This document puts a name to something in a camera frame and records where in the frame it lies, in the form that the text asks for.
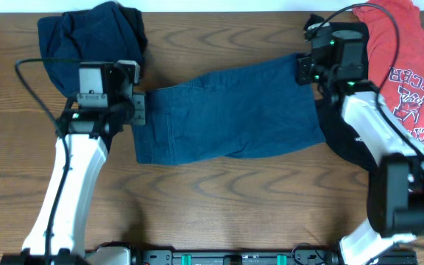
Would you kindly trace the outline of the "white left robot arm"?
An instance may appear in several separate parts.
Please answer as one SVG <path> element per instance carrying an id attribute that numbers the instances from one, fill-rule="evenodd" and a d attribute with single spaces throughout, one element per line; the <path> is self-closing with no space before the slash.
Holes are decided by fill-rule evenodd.
<path id="1" fill-rule="evenodd" d="M 112 138 L 124 126 L 146 123 L 144 93 L 134 87 L 141 68 L 134 60 L 77 60 L 79 89 L 70 95 L 54 125 L 56 155 L 49 187 L 21 251 L 1 264 L 139 264 L 139 251 L 110 242 L 85 248 L 85 228 L 99 173 Z"/>

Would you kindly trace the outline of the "blue denim shorts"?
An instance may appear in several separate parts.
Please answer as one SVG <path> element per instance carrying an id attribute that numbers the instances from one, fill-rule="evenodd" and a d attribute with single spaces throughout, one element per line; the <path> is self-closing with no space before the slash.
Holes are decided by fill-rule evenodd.
<path id="1" fill-rule="evenodd" d="M 132 130 L 138 163 L 266 158 L 322 143 L 313 91 L 297 84 L 296 67 L 289 54 L 147 92 L 146 124 Z"/>

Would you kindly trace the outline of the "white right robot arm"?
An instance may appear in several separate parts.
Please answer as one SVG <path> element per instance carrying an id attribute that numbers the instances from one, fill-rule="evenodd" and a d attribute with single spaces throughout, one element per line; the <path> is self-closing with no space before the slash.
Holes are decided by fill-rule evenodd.
<path id="1" fill-rule="evenodd" d="M 424 235 L 424 143 L 396 120 L 364 74 L 364 36 L 308 26 L 311 51 L 297 59 L 296 81 L 316 83 L 330 106 L 360 136 L 377 164 L 369 180 L 367 219 L 326 254 L 327 264 L 404 264 L 391 251 Z"/>

